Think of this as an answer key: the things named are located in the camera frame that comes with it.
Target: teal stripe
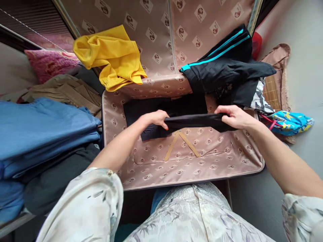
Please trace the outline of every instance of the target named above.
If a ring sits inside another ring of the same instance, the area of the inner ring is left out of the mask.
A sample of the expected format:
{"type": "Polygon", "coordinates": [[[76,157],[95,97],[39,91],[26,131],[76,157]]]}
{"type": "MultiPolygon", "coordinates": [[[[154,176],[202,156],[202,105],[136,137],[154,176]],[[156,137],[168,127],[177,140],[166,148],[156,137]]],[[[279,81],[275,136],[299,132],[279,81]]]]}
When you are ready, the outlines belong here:
{"type": "Polygon", "coordinates": [[[182,67],[181,71],[183,72],[183,71],[186,71],[186,70],[188,70],[188,69],[191,69],[191,68],[189,67],[189,65],[184,65],[184,66],[182,67]]]}
{"type": "Polygon", "coordinates": [[[239,42],[235,43],[234,45],[230,46],[229,48],[227,48],[225,51],[221,52],[220,54],[218,54],[217,56],[209,59],[209,60],[206,60],[206,61],[202,61],[202,62],[199,62],[199,63],[192,63],[192,64],[189,64],[189,66],[197,66],[197,65],[201,65],[201,64],[204,64],[204,63],[208,63],[208,62],[211,62],[217,58],[219,58],[220,56],[224,55],[225,53],[227,53],[229,50],[231,50],[232,48],[236,47],[237,45],[241,44],[241,42],[247,40],[250,38],[250,35],[248,35],[247,37],[243,38],[242,40],[240,40],[239,42]]]}
{"type": "Polygon", "coordinates": [[[217,50],[220,50],[223,48],[223,46],[225,46],[227,43],[231,42],[232,40],[234,40],[235,38],[238,37],[238,35],[242,34],[243,33],[243,29],[240,30],[237,34],[235,34],[234,36],[232,36],[230,39],[228,39],[226,42],[224,42],[219,48],[217,48],[215,51],[213,51],[211,54],[208,55],[208,57],[210,55],[212,55],[214,52],[216,52],[217,50]]]}

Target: human hand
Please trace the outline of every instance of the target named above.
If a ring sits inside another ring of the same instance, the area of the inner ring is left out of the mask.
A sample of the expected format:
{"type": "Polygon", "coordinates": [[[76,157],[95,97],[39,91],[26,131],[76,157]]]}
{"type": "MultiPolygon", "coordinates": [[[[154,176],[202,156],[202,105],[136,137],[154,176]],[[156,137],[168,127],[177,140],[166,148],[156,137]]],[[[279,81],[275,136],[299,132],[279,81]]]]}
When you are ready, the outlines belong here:
{"type": "Polygon", "coordinates": [[[218,106],[218,108],[214,111],[215,114],[219,113],[226,113],[222,117],[222,122],[230,125],[233,128],[237,129],[248,129],[253,125],[260,123],[251,115],[247,114],[241,108],[236,105],[229,105],[229,106],[218,106]]]}
{"type": "Polygon", "coordinates": [[[168,126],[165,124],[164,120],[165,118],[169,118],[169,116],[165,111],[157,110],[156,112],[144,114],[142,117],[146,120],[147,125],[153,123],[168,130],[168,126]]]}

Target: strap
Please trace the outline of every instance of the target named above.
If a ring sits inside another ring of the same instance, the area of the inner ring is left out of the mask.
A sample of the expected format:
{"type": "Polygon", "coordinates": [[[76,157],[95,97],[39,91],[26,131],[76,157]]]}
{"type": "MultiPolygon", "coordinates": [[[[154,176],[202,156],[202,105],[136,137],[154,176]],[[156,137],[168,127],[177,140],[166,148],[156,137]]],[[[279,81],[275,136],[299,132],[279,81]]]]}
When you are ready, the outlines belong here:
{"type": "Polygon", "coordinates": [[[169,156],[171,155],[171,152],[172,152],[172,150],[174,148],[174,145],[175,145],[175,143],[177,141],[177,138],[178,138],[179,133],[180,133],[180,131],[175,133],[175,137],[174,137],[174,139],[173,139],[173,141],[171,143],[171,146],[169,147],[169,149],[168,149],[168,151],[166,153],[166,156],[164,158],[164,161],[168,161],[169,156]]]}
{"type": "Polygon", "coordinates": [[[194,152],[196,157],[201,157],[200,153],[195,149],[194,145],[188,140],[188,138],[182,132],[180,132],[179,135],[187,143],[188,147],[190,147],[190,149],[194,152]]]}

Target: yellow shirt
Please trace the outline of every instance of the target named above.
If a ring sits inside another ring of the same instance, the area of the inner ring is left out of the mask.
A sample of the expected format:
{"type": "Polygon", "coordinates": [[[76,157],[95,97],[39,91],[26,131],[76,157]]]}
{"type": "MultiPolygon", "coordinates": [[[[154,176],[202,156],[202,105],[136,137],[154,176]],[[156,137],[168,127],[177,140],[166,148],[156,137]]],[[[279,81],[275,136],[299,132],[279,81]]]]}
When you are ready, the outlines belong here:
{"type": "Polygon", "coordinates": [[[147,77],[136,42],[129,39],[123,25],[79,37],[73,50],[87,69],[100,67],[99,79],[107,91],[132,82],[142,84],[141,76],[147,77]]]}

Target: patterned suitcase lining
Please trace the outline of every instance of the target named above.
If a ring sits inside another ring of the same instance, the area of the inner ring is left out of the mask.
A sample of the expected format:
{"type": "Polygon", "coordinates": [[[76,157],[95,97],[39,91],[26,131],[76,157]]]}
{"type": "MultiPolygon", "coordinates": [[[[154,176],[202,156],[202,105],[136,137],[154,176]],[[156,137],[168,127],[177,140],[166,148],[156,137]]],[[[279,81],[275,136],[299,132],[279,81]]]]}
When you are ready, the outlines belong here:
{"type": "MultiPolygon", "coordinates": [[[[173,97],[188,93],[191,93],[191,88],[181,74],[146,78],[142,85],[130,84],[117,92],[105,91],[102,96],[105,146],[127,127],[124,103],[132,98],[173,97]]],[[[213,112],[216,108],[214,99],[206,95],[206,102],[208,111],[213,112]]],[[[196,157],[179,137],[169,160],[164,162],[175,133],[147,142],[142,142],[139,137],[133,152],[118,172],[125,190],[229,178],[256,173],[264,167],[263,158],[246,131],[219,133],[211,127],[184,128],[181,131],[201,157],[196,157]]]]}
{"type": "Polygon", "coordinates": [[[150,78],[177,74],[242,23],[252,30],[259,2],[54,0],[75,37],[123,24],[150,78]]]}

